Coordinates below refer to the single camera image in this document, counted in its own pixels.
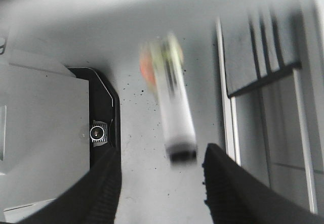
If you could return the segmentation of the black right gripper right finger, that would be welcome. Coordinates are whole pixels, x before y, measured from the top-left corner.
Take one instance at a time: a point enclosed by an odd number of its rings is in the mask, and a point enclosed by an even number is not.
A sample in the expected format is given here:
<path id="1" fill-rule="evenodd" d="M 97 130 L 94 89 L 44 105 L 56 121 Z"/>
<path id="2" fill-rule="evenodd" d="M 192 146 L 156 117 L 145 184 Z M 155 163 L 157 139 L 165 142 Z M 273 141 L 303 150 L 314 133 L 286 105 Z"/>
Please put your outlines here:
<path id="1" fill-rule="evenodd" d="M 209 143 L 202 164 L 213 223 L 323 223 L 323 217 L 280 196 Z"/>

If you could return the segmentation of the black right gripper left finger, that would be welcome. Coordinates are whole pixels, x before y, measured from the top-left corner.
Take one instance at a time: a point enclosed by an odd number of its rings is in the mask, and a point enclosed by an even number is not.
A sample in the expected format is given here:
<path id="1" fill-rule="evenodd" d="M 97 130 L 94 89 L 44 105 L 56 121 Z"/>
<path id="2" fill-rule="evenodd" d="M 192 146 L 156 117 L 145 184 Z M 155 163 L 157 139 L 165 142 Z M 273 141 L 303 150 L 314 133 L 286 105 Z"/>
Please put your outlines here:
<path id="1" fill-rule="evenodd" d="M 114 223 L 121 187 L 120 152 L 110 148 L 75 185 L 19 223 Z"/>

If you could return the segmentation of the black and grey robot base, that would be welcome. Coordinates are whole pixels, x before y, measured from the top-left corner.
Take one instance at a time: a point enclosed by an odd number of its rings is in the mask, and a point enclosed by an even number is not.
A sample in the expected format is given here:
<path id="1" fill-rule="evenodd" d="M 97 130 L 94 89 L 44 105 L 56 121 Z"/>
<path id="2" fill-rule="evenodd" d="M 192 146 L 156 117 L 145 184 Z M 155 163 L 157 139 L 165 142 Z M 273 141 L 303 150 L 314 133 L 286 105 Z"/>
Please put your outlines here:
<path id="1" fill-rule="evenodd" d="M 1 48 L 1 222 L 51 203 L 120 147 L 118 103 L 94 68 Z"/>

